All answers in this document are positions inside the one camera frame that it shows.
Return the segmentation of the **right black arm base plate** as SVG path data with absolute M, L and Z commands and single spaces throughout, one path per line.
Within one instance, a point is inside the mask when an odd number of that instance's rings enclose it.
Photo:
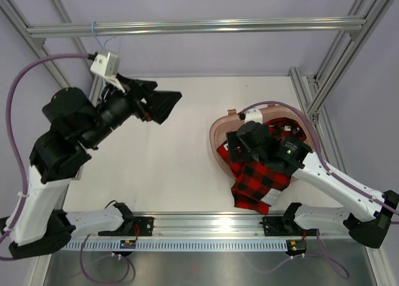
M 296 229 L 285 216 L 264 216 L 259 222 L 265 236 L 293 236 Z

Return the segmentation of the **aluminium frame top crossbar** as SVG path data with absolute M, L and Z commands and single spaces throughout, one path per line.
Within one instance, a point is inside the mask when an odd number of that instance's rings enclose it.
M 239 32 L 360 31 L 366 19 L 358 16 L 220 19 L 202 21 L 108 22 L 86 24 L 38 24 L 26 31 L 31 37 L 114 37 L 157 34 L 221 34 Z

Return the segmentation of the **red black plaid shirt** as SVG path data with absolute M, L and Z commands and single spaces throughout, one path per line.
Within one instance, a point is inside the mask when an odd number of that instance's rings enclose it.
M 266 122 L 269 132 L 278 140 L 285 136 L 294 136 L 301 141 L 307 139 L 304 130 L 297 121 L 280 117 Z M 282 173 L 275 173 L 258 162 L 230 162 L 228 143 L 225 141 L 216 149 L 218 155 L 229 166 L 235 179 L 231 187 L 234 206 L 241 209 L 256 211 L 267 215 L 269 208 L 278 196 L 289 187 L 292 178 Z

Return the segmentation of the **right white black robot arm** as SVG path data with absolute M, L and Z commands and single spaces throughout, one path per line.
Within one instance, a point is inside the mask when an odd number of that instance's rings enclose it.
M 266 125 L 246 122 L 226 134 L 233 162 L 255 161 L 272 171 L 303 180 L 340 203 L 340 207 L 313 207 L 292 203 L 284 213 L 283 229 L 348 232 L 359 244 L 381 247 L 397 214 L 398 193 L 372 189 L 329 165 L 295 136 L 277 139 Z

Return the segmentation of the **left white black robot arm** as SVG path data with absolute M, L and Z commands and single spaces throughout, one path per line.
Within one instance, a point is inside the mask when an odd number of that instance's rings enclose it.
M 76 237 L 127 236 L 137 230 L 124 203 L 91 212 L 56 208 L 90 160 L 90 150 L 130 117 L 162 124 L 182 97 L 177 91 L 158 90 L 154 81 L 120 77 L 120 83 L 120 88 L 106 84 L 96 104 L 81 89 L 65 88 L 42 109 L 50 129 L 31 151 L 28 185 L 20 197 L 24 205 L 1 219 L 1 234 L 11 239 L 11 260 L 53 254 Z

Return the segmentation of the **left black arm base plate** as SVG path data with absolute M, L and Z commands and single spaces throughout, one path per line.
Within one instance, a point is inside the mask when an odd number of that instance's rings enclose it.
M 99 236 L 125 237 L 138 236 L 151 237 L 153 235 L 154 217 L 136 216 L 132 224 L 122 224 L 116 231 L 101 231 Z

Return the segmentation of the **pink translucent plastic basin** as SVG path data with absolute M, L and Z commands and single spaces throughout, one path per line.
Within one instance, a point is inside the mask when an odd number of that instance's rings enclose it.
M 281 117 L 295 120 L 305 132 L 305 143 L 309 145 L 313 150 L 315 150 L 316 148 L 320 148 L 320 141 L 314 127 L 312 126 L 312 123 L 298 108 L 291 106 L 285 107 L 283 103 L 269 102 L 256 103 L 255 107 L 249 109 L 260 110 L 260 112 L 262 113 L 263 123 Z M 235 175 L 233 174 L 227 162 L 225 162 L 222 157 L 220 157 L 219 153 L 217 152 L 217 148 L 226 141 L 227 132 L 236 131 L 240 126 L 244 124 L 244 120 L 241 120 L 239 118 L 238 113 L 239 112 L 237 112 L 236 110 L 228 110 L 228 114 L 217 119 L 212 124 L 209 131 L 209 142 L 214 158 L 219 164 L 220 168 L 224 171 L 224 173 L 232 179 L 235 179 Z

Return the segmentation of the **right aluminium frame posts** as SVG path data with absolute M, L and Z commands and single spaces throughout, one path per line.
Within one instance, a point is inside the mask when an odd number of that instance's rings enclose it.
M 289 77 L 300 108 L 313 125 L 320 122 L 322 109 L 330 92 L 348 71 L 394 1 L 354 0 L 347 15 L 357 16 L 365 23 L 358 29 L 346 29 L 335 35 L 314 75 L 303 79 L 299 68 L 289 69 Z

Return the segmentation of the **front aluminium rail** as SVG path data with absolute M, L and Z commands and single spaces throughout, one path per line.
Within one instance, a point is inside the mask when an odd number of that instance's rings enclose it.
M 67 244 L 71 239 L 101 231 L 116 231 L 122 224 L 132 224 L 136 216 L 154 217 L 153 236 L 202 236 L 264 234 L 260 214 L 132 214 L 115 207 L 92 212 L 54 210 L 48 220 L 42 220 L 44 235 Z M 302 229 L 294 224 L 300 236 Z

